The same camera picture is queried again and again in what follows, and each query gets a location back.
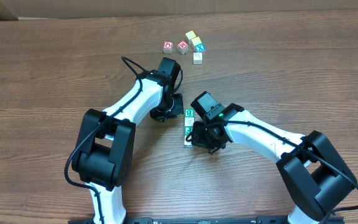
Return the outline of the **white swirl wooden block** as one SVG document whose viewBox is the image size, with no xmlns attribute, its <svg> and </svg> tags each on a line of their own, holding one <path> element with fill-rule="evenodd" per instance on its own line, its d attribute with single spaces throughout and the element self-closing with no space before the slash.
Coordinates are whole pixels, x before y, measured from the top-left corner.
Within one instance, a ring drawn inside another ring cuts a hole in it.
<svg viewBox="0 0 358 224">
<path fill-rule="evenodd" d="M 185 117 L 184 127 L 192 127 L 194 122 L 194 117 Z"/>
</svg>

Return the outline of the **green picture wooden block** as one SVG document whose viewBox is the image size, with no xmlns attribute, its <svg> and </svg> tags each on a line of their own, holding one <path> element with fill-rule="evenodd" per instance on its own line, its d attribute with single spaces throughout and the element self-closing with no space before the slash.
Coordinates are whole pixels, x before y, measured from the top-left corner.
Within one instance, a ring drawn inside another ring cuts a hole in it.
<svg viewBox="0 0 358 224">
<path fill-rule="evenodd" d="M 185 126 L 184 127 L 184 132 L 185 132 L 185 136 L 189 135 L 193 130 L 192 126 Z"/>
</svg>

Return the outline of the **white leaf wooden block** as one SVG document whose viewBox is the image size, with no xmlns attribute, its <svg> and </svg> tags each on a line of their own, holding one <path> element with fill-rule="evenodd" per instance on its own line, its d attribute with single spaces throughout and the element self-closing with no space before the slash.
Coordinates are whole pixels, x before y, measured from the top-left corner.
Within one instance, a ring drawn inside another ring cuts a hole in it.
<svg viewBox="0 0 358 224">
<path fill-rule="evenodd" d="M 187 140 L 186 140 L 186 136 L 185 136 L 185 140 L 184 140 L 184 146 L 185 146 L 185 147 L 193 147 L 191 141 L 187 141 Z"/>
</svg>

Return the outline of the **red letter wooden block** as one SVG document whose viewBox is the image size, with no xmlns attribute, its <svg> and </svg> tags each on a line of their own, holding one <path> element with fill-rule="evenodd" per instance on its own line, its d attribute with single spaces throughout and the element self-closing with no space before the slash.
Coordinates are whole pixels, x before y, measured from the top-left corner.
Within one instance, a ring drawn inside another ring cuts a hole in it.
<svg viewBox="0 0 358 224">
<path fill-rule="evenodd" d="M 189 44 L 188 42 L 186 42 L 185 40 L 181 40 L 178 44 L 177 44 L 177 50 L 179 51 L 179 53 L 181 53 L 182 55 L 185 55 L 187 53 L 187 51 L 189 51 Z"/>
</svg>

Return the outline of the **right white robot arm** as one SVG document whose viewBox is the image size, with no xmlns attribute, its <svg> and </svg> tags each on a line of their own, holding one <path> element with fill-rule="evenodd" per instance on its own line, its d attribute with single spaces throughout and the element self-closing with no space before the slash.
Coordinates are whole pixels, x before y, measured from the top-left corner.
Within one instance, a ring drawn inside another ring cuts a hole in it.
<svg viewBox="0 0 358 224">
<path fill-rule="evenodd" d="M 206 91 L 194 99 L 191 107 L 201 118 L 186 137 L 192 145 L 213 154 L 233 142 L 276 164 L 295 203 L 284 223 L 326 221 L 357 186 L 354 174 L 321 132 L 304 136 L 284 131 L 237 104 L 223 106 Z"/>
</svg>

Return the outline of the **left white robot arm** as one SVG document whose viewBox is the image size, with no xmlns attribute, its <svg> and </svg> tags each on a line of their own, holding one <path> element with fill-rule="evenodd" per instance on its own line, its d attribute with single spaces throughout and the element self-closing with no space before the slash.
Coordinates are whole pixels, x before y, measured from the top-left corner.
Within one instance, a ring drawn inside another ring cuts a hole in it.
<svg viewBox="0 0 358 224">
<path fill-rule="evenodd" d="M 64 168 L 66 181 L 91 193 L 94 216 L 86 223 L 124 223 L 122 185 L 132 164 L 135 129 L 149 114 L 159 122 L 183 114 L 180 64 L 164 57 L 156 70 L 135 73 L 133 88 L 114 105 L 88 110 Z"/>
</svg>

